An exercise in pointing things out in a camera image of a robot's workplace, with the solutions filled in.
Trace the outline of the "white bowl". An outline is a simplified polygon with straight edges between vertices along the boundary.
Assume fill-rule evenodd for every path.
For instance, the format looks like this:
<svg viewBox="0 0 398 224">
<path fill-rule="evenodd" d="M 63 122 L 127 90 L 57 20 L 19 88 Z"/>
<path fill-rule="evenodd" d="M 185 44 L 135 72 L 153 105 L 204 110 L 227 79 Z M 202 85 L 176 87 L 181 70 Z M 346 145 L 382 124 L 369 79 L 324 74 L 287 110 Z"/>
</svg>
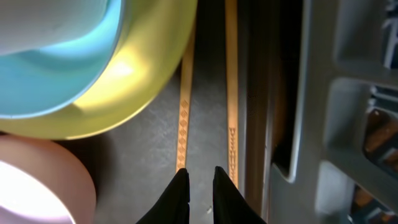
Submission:
<svg viewBox="0 0 398 224">
<path fill-rule="evenodd" d="M 1 136 L 1 223 L 94 220 L 96 190 L 86 167 L 55 142 Z"/>
</svg>

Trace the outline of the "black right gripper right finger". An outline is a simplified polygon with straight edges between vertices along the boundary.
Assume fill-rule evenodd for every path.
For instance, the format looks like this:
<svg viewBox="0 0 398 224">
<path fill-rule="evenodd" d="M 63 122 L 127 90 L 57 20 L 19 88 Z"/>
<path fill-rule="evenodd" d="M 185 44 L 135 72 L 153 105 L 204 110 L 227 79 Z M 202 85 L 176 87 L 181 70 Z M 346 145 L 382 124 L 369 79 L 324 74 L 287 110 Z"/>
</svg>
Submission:
<svg viewBox="0 0 398 224">
<path fill-rule="evenodd" d="M 213 179 L 213 221 L 214 224 L 266 224 L 220 166 L 215 167 Z"/>
</svg>

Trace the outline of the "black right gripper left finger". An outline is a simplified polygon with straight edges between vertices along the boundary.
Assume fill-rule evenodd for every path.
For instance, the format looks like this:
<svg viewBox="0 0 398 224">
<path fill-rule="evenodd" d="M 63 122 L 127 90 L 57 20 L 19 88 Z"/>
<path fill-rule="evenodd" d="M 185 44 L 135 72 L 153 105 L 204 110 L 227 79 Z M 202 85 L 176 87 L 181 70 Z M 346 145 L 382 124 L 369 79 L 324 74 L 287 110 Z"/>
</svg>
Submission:
<svg viewBox="0 0 398 224">
<path fill-rule="evenodd" d="M 189 224 L 190 180 L 185 168 L 179 169 L 154 206 L 137 224 Z"/>
</svg>

